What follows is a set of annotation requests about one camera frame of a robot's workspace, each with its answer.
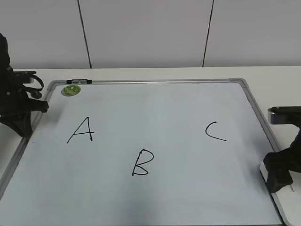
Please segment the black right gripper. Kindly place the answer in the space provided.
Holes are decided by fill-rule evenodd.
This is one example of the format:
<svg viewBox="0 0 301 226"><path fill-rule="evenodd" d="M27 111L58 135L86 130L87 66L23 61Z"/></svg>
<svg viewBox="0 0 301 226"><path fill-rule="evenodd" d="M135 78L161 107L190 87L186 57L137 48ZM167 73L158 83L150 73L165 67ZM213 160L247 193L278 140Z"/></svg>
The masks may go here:
<svg viewBox="0 0 301 226"><path fill-rule="evenodd" d="M277 153L268 153L263 159L268 173L266 184L271 193L276 193L293 183L287 162L291 171L301 172L301 130L289 148Z"/></svg>

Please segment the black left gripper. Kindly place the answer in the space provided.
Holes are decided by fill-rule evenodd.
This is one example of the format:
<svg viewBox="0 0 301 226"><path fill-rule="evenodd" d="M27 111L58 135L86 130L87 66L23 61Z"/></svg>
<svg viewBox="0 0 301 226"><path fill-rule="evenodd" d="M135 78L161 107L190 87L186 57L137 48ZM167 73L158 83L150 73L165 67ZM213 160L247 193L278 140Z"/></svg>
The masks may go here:
<svg viewBox="0 0 301 226"><path fill-rule="evenodd" d="M11 67L0 69L0 122L21 137L32 134L31 112L46 113L47 101L28 99L24 84L16 80Z"/></svg>

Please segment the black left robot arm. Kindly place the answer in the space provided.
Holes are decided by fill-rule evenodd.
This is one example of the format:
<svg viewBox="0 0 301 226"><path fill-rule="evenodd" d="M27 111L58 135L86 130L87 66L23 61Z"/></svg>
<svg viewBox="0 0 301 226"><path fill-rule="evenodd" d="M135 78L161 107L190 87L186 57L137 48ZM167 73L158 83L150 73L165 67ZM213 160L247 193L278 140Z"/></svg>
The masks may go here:
<svg viewBox="0 0 301 226"><path fill-rule="evenodd" d="M31 112L48 111L42 101L43 81L35 71L14 71L10 65L8 42L0 36L0 122L21 137L32 134Z"/></svg>

